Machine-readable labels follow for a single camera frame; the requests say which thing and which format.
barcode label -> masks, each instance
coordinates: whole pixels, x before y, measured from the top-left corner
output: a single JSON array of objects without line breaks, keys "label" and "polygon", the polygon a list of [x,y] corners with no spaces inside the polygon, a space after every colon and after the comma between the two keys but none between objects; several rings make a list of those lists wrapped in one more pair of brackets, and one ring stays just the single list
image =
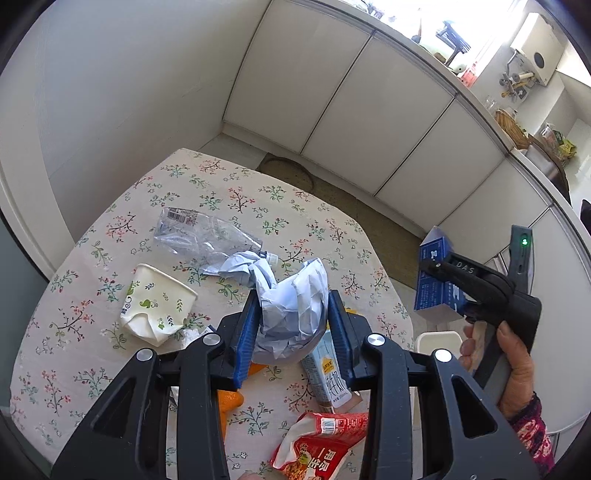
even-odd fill
[{"label": "barcode label", "polygon": [[184,208],[169,208],[167,217],[180,223],[185,223],[188,226],[195,225],[199,212],[196,210],[187,210]]},{"label": "barcode label", "polygon": [[173,212],[172,210],[168,211],[168,218],[172,218],[172,220],[176,220],[177,222],[181,223],[184,223],[184,221],[187,219],[187,217],[185,217],[184,215]]},{"label": "barcode label", "polygon": [[336,420],[322,417],[320,419],[320,430],[322,431],[322,435],[334,435],[336,432]]}]

finger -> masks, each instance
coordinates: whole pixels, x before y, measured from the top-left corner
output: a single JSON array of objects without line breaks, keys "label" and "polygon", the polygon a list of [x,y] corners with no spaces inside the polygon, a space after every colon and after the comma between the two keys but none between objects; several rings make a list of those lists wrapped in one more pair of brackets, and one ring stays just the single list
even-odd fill
[{"label": "finger", "polygon": [[470,370],[470,367],[472,366],[472,357],[462,355],[458,361],[462,367],[464,367],[466,370]]},{"label": "finger", "polygon": [[464,335],[466,335],[468,338],[472,338],[472,335],[474,334],[474,325],[469,323],[468,325],[464,325]]},{"label": "finger", "polygon": [[533,378],[534,363],[527,352],[525,344],[511,330],[507,322],[503,321],[499,325],[496,330],[496,338],[515,373]]},{"label": "finger", "polygon": [[460,353],[462,355],[470,356],[474,353],[474,350],[476,350],[476,340],[474,338],[464,340],[460,346]]}]

barcode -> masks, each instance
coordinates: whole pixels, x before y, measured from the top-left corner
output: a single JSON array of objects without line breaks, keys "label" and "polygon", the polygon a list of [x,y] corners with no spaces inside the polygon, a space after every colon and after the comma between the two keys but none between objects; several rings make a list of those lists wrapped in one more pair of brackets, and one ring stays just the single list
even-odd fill
[{"label": "barcode", "polygon": [[168,211],[168,218],[172,218],[172,220],[176,220],[177,222],[184,223],[186,217],[179,213],[173,212],[172,210]]},{"label": "barcode", "polygon": [[336,431],[336,420],[322,417],[320,419],[320,430],[323,435],[334,435]]}]

cabinet door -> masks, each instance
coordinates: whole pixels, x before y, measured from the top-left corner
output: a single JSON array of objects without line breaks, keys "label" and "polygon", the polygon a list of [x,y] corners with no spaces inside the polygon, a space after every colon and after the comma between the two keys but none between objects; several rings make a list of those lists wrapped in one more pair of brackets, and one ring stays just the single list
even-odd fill
[{"label": "cabinet door", "polygon": [[458,207],[503,157],[474,117],[454,101],[377,197],[428,231]]},{"label": "cabinet door", "polygon": [[372,38],[302,155],[374,194],[451,101],[392,45]]},{"label": "cabinet door", "polygon": [[511,225],[530,226],[546,207],[505,160],[440,226],[457,253],[485,262],[509,244]]},{"label": "cabinet door", "polygon": [[274,0],[234,85],[225,120],[299,153],[369,31]]}]

wicker basket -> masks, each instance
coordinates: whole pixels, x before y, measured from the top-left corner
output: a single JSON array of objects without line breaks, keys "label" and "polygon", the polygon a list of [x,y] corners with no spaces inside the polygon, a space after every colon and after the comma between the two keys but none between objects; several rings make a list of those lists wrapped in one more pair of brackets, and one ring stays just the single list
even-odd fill
[{"label": "wicker basket", "polygon": [[509,137],[515,142],[518,149],[527,149],[530,146],[530,141],[521,131],[517,122],[513,120],[511,115],[499,108],[495,111],[495,120]]}]

